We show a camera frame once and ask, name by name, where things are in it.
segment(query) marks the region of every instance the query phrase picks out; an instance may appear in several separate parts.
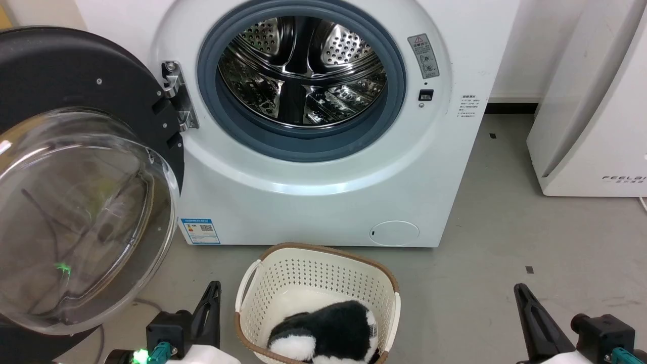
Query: warning label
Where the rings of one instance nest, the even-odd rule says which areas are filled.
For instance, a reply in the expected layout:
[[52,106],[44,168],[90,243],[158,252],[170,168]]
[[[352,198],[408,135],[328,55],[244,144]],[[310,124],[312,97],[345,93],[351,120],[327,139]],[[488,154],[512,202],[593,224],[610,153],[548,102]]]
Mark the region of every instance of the warning label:
[[407,40],[411,45],[411,49],[413,49],[413,53],[418,59],[422,78],[438,77],[440,75],[440,72],[438,71],[438,63],[436,63],[436,57],[433,55],[432,44],[429,42],[427,34],[411,36],[407,38]]
[[458,106],[458,117],[476,117],[476,110],[481,105],[481,99],[476,95],[463,95]]

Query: brown basket rim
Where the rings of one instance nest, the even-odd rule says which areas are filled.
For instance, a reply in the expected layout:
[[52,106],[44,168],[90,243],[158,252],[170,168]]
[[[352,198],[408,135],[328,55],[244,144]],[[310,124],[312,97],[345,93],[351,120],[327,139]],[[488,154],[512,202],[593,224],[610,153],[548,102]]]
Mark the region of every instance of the brown basket rim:
[[[313,251],[319,251],[322,253],[328,253],[328,254],[333,254],[333,255],[339,255],[343,256],[345,258],[357,260],[362,263],[369,264],[370,266],[376,267],[377,269],[381,270],[386,276],[389,278],[391,281],[391,285],[393,285],[393,292],[394,293],[399,293],[400,287],[398,286],[397,280],[395,280],[395,277],[393,276],[393,273],[386,267],[383,266],[382,264],[368,258],[364,258],[362,256],[353,254],[353,253],[348,253],[346,251],[341,251],[338,249],[333,249],[330,247],[324,247],[320,245],[311,245],[311,244],[303,244],[303,243],[282,243],[282,244],[277,244],[269,249],[267,249],[261,256],[260,260],[264,260],[266,257],[268,257],[270,254],[273,252],[279,250],[279,249],[286,249],[286,248],[296,248],[296,249],[306,249],[306,250],[313,250]],[[274,359],[286,364],[305,364],[302,361],[298,360],[293,360],[290,358],[286,358],[285,356],[276,354],[268,350],[267,348],[261,348],[258,345],[253,344],[251,341],[249,341],[244,333],[243,333],[243,328],[241,326],[241,314],[239,312],[236,312],[234,314],[234,326],[236,326],[236,335],[238,336],[238,339],[243,343],[245,347],[247,347],[249,350],[253,352],[257,352],[258,354],[264,355],[270,359]],[[389,356],[388,351],[383,351],[377,360],[375,364],[383,364],[386,361],[386,358]]]

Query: gray rubber gasket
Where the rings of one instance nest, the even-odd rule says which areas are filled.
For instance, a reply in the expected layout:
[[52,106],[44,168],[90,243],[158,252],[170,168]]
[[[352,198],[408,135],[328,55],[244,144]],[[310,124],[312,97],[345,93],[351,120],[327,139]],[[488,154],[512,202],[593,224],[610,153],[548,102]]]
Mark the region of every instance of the gray rubber gasket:
[[[386,71],[388,86],[380,98],[344,127],[330,130],[274,126],[242,106],[220,77],[220,57],[249,24],[279,16],[318,17],[361,34]],[[198,57],[197,80],[209,112],[230,136],[259,153],[296,162],[330,161],[369,146],[393,124],[406,92],[404,62],[391,36],[368,14],[339,0],[254,0],[237,7],[207,34]]]

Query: stuffed animal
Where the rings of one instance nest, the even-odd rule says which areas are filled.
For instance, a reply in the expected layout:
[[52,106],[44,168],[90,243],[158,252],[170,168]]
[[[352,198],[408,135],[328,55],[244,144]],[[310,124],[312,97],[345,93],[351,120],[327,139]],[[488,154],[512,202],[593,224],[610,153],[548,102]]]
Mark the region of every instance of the stuffed animal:
[[286,317],[270,333],[268,348],[313,364],[372,364],[379,358],[375,316],[357,301]]

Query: white plastic basket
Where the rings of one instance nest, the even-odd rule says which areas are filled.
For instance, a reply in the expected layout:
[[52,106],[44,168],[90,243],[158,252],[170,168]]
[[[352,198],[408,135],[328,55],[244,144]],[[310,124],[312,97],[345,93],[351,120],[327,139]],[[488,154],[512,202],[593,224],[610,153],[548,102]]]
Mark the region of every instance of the white plastic basket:
[[238,338],[265,363],[302,364],[266,349],[271,330],[287,316],[351,299],[375,315],[381,364],[400,320],[400,293],[393,274],[378,262],[336,249],[275,245],[247,269],[238,288],[234,320]]

